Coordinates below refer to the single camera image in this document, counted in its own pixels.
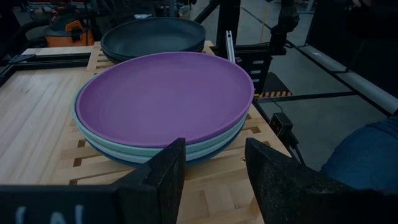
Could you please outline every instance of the blue jeans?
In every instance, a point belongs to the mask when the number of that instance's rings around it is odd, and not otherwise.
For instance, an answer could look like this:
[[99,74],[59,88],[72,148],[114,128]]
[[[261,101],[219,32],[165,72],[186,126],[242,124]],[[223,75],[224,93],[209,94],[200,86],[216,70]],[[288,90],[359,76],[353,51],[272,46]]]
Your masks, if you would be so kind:
[[321,173],[355,189],[398,190],[398,116],[350,134]]

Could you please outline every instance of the stack of plates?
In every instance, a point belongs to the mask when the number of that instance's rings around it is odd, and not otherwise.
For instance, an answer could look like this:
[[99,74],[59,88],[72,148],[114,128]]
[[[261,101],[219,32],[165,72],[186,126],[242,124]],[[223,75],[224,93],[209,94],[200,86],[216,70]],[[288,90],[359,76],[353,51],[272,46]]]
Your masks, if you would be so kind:
[[205,36],[205,28],[196,22],[152,18],[115,27],[104,35],[101,48],[110,61],[119,63],[162,52],[201,52]]
[[72,111],[86,140],[112,160],[137,166],[185,138],[187,163],[197,164],[239,134],[253,91],[249,75],[223,58],[162,53],[96,75]]

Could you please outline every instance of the concrete floor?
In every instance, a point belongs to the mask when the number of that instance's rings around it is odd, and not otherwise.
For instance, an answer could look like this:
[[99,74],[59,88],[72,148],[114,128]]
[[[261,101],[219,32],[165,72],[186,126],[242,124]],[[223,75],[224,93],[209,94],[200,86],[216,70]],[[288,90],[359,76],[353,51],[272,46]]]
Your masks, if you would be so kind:
[[[191,18],[195,18],[208,0],[198,0],[193,6]],[[268,7],[266,24],[277,24],[280,4],[265,0],[242,0],[237,44],[257,44],[261,38],[261,20]],[[295,30],[288,34],[288,40],[295,45],[303,45],[312,20],[311,14],[301,14]],[[208,40],[216,42],[218,9],[202,23]],[[265,29],[263,42],[270,40],[271,33]],[[322,62],[330,70],[344,68],[330,60]],[[295,49],[288,49],[287,55],[274,57],[270,72],[274,72],[293,95],[317,93],[337,93],[350,91],[349,88],[327,74]],[[299,148],[307,165],[315,170],[328,160],[335,147],[354,130],[386,116],[359,96],[343,96],[315,100],[280,102],[286,115],[293,122],[293,133],[300,141]],[[268,116],[280,109],[272,102],[262,103]]]

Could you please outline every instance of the wooden table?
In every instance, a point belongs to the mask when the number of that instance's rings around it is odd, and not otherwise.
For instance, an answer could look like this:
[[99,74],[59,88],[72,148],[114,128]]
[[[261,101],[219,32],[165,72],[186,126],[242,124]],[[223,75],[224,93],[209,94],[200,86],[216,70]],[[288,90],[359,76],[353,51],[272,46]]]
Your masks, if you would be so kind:
[[[206,42],[204,53],[213,54]],[[109,184],[132,171],[94,150],[72,120],[79,87],[113,66],[99,42],[91,47],[28,49],[27,54],[91,52],[86,68],[16,72],[0,88],[0,183]],[[289,156],[253,107],[239,136],[222,153],[185,175],[179,223],[262,222],[244,163],[246,138],[256,138]]]

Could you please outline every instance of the orange shop vacuum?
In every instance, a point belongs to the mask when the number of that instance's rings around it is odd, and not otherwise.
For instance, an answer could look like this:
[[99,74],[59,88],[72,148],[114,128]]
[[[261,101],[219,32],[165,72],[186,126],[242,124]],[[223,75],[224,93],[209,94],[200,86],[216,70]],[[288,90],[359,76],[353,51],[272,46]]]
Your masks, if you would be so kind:
[[47,47],[76,47],[94,45],[90,27],[79,17],[75,6],[58,6],[49,27],[44,30]]

